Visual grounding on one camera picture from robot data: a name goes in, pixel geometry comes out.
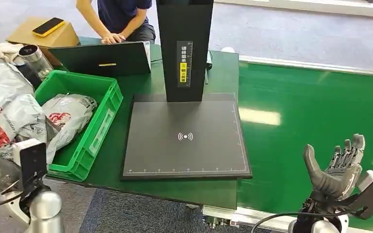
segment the cardboard box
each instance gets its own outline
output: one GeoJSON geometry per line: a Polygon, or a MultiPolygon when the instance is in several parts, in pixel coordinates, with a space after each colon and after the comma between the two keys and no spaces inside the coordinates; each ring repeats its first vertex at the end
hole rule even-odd
{"type": "Polygon", "coordinates": [[[38,45],[48,61],[53,66],[59,66],[61,63],[48,51],[48,48],[71,47],[79,44],[78,36],[70,22],[65,24],[46,37],[34,35],[32,30],[42,25],[50,18],[29,17],[25,22],[8,37],[8,42],[38,45]]]}

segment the navy shirt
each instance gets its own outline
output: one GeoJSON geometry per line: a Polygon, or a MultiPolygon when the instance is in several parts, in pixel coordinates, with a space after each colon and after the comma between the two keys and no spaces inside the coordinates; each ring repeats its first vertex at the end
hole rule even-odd
{"type": "Polygon", "coordinates": [[[136,15],[136,9],[149,9],[152,0],[98,0],[98,14],[112,33],[120,33],[136,15]]]}

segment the yellow phone case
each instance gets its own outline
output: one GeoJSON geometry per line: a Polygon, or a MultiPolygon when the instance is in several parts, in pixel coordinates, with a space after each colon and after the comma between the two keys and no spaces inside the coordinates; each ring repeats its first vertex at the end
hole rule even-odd
{"type": "Polygon", "coordinates": [[[65,21],[62,21],[62,22],[58,23],[57,25],[55,25],[53,28],[47,30],[44,34],[39,34],[39,33],[33,32],[33,31],[32,31],[32,33],[37,35],[37,36],[40,36],[40,37],[45,37],[45,36],[51,34],[53,31],[55,31],[56,29],[58,29],[59,27],[61,27],[64,24],[65,24],[65,21]]]}

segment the gray robotic hand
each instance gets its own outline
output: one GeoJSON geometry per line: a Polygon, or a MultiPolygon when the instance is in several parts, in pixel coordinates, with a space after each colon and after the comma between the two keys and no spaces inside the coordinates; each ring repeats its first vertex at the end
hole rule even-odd
{"type": "Polygon", "coordinates": [[[304,161],[313,190],[337,200],[349,197],[362,171],[360,163],[364,156],[364,148],[364,136],[354,134],[352,146],[348,139],[344,141],[344,150],[341,151],[341,147],[336,146],[328,168],[322,171],[315,160],[314,148],[306,145],[304,161]]]}

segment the laptop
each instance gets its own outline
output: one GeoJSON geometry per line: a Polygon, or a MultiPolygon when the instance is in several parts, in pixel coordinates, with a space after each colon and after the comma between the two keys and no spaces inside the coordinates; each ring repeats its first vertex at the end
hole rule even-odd
{"type": "Polygon", "coordinates": [[[105,77],[151,72],[150,42],[84,45],[49,51],[71,72],[105,77]]]}

